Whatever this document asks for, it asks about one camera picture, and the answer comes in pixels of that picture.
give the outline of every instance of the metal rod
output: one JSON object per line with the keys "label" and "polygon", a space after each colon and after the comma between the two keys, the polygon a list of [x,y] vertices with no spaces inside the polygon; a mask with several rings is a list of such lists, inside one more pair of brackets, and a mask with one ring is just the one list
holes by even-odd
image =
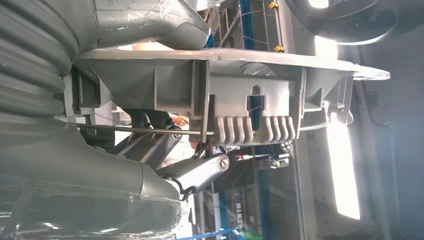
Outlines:
{"label": "metal rod", "polygon": [[226,31],[224,37],[221,39],[221,42],[219,43],[219,48],[222,48],[226,44],[229,36],[231,34],[233,34],[234,30],[236,29],[236,26],[239,24],[240,19],[241,19],[240,18],[240,13],[237,13],[237,15],[235,16],[235,18],[232,21],[231,25],[228,27],[228,30]]}
{"label": "metal rod", "polygon": [[206,10],[206,15],[204,16],[204,19],[203,19],[205,22],[208,22],[209,12],[210,12],[210,8]]}
{"label": "metal rod", "polygon": [[393,128],[389,129],[389,143],[390,143],[390,156],[391,156],[391,171],[393,175],[393,194],[394,194],[394,206],[396,211],[396,219],[394,222],[396,226],[399,226],[401,220],[401,214],[399,210],[399,193],[398,193],[398,177],[396,174],[396,156],[395,156],[395,138]]}
{"label": "metal rod", "polygon": [[[215,231],[221,230],[221,206],[220,193],[214,191],[214,182],[212,182],[212,199],[213,199],[213,218],[215,220]],[[222,235],[216,235],[216,240],[220,240]]]}
{"label": "metal rod", "polygon": [[268,52],[270,51],[270,39],[268,38],[268,25],[267,25],[267,14],[265,12],[265,2],[262,0],[262,9],[263,9],[263,20],[265,22],[265,35],[266,35],[266,42],[268,43],[266,47],[268,48]]}
{"label": "metal rod", "polygon": [[225,9],[225,24],[226,24],[226,31],[228,32],[228,28],[230,24],[228,23],[228,9]]}
{"label": "metal rod", "polygon": [[223,32],[222,32],[222,30],[221,30],[221,27],[222,27],[222,25],[221,25],[221,12],[220,12],[220,10],[219,10],[219,8],[218,8],[218,31],[219,31],[219,42],[222,42],[222,40],[223,40]]}
{"label": "metal rod", "polygon": [[319,124],[311,125],[311,126],[302,126],[300,127],[299,131],[303,132],[303,131],[310,131],[315,129],[322,129],[322,128],[326,128],[328,125],[329,125],[328,122],[324,122],[324,123],[319,123]]}
{"label": "metal rod", "polygon": [[220,231],[208,232],[208,233],[204,233],[204,234],[200,234],[200,235],[178,238],[176,240],[196,240],[196,239],[200,239],[200,238],[216,237],[216,236],[226,235],[226,234],[230,234],[230,233],[233,233],[238,240],[244,240],[244,238],[241,236],[238,228],[229,228],[229,229],[224,229],[224,230],[220,230]]}
{"label": "metal rod", "polygon": [[278,42],[287,54],[296,54],[293,37],[292,13],[284,0],[275,0],[279,7],[275,8]]}
{"label": "metal rod", "polygon": [[250,39],[250,40],[252,40],[252,41],[255,41],[255,42],[261,43],[261,44],[270,45],[270,44],[269,44],[269,43],[267,43],[267,42],[259,41],[259,40],[256,40],[256,39],[254,39],[254,38],[251,38],[251,37],[248,37],[248,36],[245,36],[245,35],[243,35],[243,37],[244,37],[244,38],[247,38],[247,39]]}
{"label": "metal rod", "polygon": [[255,13],[260,13],[260,12],[262,12],[262,10],[248,11],[248,12],[245,12],[245,13],[241,14],[240,17],[243,17],[244,15],[255,14]]}
{"label": "metal rod", "polygon": [[296,190],[296,203],[297,203],[297,215],[299,216],[299,228],[300,228],[300,240],[307,239],[308,231],[306,229],[306,220],[305,220],[305,204],[304,204],[304,191],[301,189],[300,183],[300,170],[299,170],[299,154],[298,154],[298,142],[295,139],[293,141],[294,146],[294,159],[292,161],[293,165],[293,174],[294,174],[294,187]]}
{"label": "metal rod", "polygon": [[243,32],[243,21],[242,21],[242,1],[238,0],[238,15],[240,15],[240,30],[241,30],[241,48],[244,49],[245,48],[245,39],[243,38],[244,32]]}
{"label": "metal rod", "polygon": [[[172,129],[151,129],[141,127],[124,127],[124,126],[109,126],[109,125],[93,125],[84,123],[72,123],[68,122],[69,125],[83,129],[109,129],[119,132],[131,132],[140,134],[180,134],[180,135],[200,135],[200,131],[189,131],[189,130],[172,130]],[[206,135],[213,135],[212,131],[208,131]]]}
{"label": "metal rod", "polygon": [[[198,195],[198,205],[199,205],[199,209],[200,209],[200,232],[202,233],[202,235],[204,235],[206,233],[206,223],[205,223],[205,196],[204,196],[204,192],[199,192]],[[199,236],[198,238],[201,238],[201,240],[205,240],[207,237],[209,236]]]}

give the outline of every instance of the bright light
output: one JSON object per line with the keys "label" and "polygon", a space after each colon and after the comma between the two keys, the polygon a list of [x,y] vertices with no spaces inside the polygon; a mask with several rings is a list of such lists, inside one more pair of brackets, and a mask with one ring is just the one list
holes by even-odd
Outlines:
{"label": "bright light", "polygon": [[115,145],[122,142],[126,137],[131,135],[131,132],[128,131],[115,131]]}
{"label": "bright light", "polygon": [[334,112],[331,113],[330,121],[327,139],[337,211],[359,220],[361,215],[348,127],[339,122]]}
{"label": "bright light", "polygon": [[373,44],[375,42],[377,42],[378,40],[382,39],[383,37],[385,37],[388,33],[385,33],[381,36],[378,36],[376,38],[373,39],[369,39],[369,40],[365,40],[365,41],[360,41],[360,42],[345,42],[345,43],[339,43],[340,45],[365,45],[365,44]]}
{"label": "bright light", "polygon": [[141,235],[152,235],[153,232],[152,231],[144,231],[141,233]]}
{"label": "bright light", "polygon": [[47,227],[50,227],[52,229],[56,229],[56,230],[59,229],[57,226],[51,224],[50,222],[45,222],[44,225],[46,225]]}
{"label": "bright light", "polygon": [[[309,4],[318,9],[325,9],[329,6],[328,0],[309,0]],[[337,59],[337,43],[334,40],[315,36],[315,56],[328,59]]]}
{"label": "bright light", "polygon": [[329,7],[328,0],[309,0],[309,4],[317,9],[325,9]]}
{"label": "bright light", "polygon": [[100,232],[101,232],[101,233],[108,233],[108,232],[115,231],[115,230],[117,230],[117,229],[118,229],[118,228],[109,228],[109,229],[101,230]]}
{"label": "bright light", "polygon": [[190,205],[190,209],[191,209],[191,222],[196,225],[196,214],[195,213],[195,195],[194,194],[190,194],[190,196],[188,197],[188,204]]}
{"label": "bright light", "polygon": [[157,41],[143,41],[134,44],[135,51],[173,51],[172,48],[167,47]]}
{"label": "bright light", "polygon": [[320,36],[315,36],[315,56],[337,60],[337,42]]}
{"label": "bright light", "polygon": [[208,0],[198,0],[196,1],[196,9],[207,9]]}

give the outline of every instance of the reflective metal surface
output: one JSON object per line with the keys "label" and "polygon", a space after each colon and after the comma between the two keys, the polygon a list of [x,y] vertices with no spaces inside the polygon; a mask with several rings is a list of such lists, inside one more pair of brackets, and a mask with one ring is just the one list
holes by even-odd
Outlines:
{"label": "reflective metal surface", "polygon": [[208,39],[209,27],[183,0],[95,0],[94,5],[100,45],[150,40],[172,49],[197,50]]}
{"label": "reflective metal surface", "polygon": [[217,177],[228,170],[230,161],[225,154],[215,154],[202,158],[189,158],[159,169],[157,172],[163,178],[172,178],[181,190],[194,188],[199,193],[209,186]]}
{"label": "reflective metal surface", "polygon": [[224,0],[185,0],[190,7],[196,11],[219,7]]}
{"label": "reflective metal surface", "polygon": [[[189,130],[172,130],[172,129],[151,129],[142,127],[124,127],[124,126],[109,126],[109,125],[95,125],[84,123],[68,123],[71,126],[85,129],[112,129],[120,132],[131,132],[140,134],[172,134],[172,135],[200,135],[200,131]],[[213,135],[213,132],[207,132],[207,135]]]}

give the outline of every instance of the person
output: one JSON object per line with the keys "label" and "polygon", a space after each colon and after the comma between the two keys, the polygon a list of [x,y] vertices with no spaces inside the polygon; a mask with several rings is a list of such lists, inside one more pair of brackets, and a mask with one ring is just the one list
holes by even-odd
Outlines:
{"label": "person", "polygon": [[177,116],[172,113],[169,113],[169,116],[172,118],[172,121],[177,125],[178,127],[182,128],[189,124],[189,118],[187,116]]}

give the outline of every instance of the blue metal frame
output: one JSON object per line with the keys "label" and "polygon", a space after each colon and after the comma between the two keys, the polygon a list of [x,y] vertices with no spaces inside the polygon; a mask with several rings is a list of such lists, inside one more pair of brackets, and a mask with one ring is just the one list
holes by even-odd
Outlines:
{"label": "blue metal frame", "polygon": [[[252,119],[253,129],[259,129],[259,122],[261,118],[262,108],[260,107],[260,96],[250,96],[250,117]],[[273,152],[273,145],[253,146],[252,152],[254,155],[269,154]],[[273,212],[271,209],[271,193],[270,193],[270,180],[266,170],[256,171],[255,183],[257,186],[257,194],[259,198],[259,212],[260,222],[262,229],[262,236],[264,239],[273,239]]]}
{"label": "blue metal frame", "polygon": [[226,234],[234,234],[234,236],[237,238],[237,240],[245,240],[245,238],[240,234],[240,228],[238,228],[238,227],[224,229],[224,230],[221,230],[221,231],[208,232],[208,233],[199,234],[199,235],[196,235],[196,236],[178,238],[176,240],[196,240],[196,239],[216,237],[216,236],[219,236],[219,235],[226,235]]}
{"label": "blue metal frame", "polygon": [[206,45],[204,46],[204,49],[206,48],[213,48],[214,47],[214,35],[210,34],[209,38],[207,39]]}
{"label": "blue metal frame", "polygon": [[240,0],[240,12],[241,26],[243,28],[244,48],[249,50],[255,50],[255,34],[253,32],[253,19],[251,14],[252,0]]}
{"label": "blue metal frame", "polygon": [[221,218],[221,228],[228,229],[230,226],[228,224],[228,214],[227,214],[227,193],[219,193],[219,212]]}

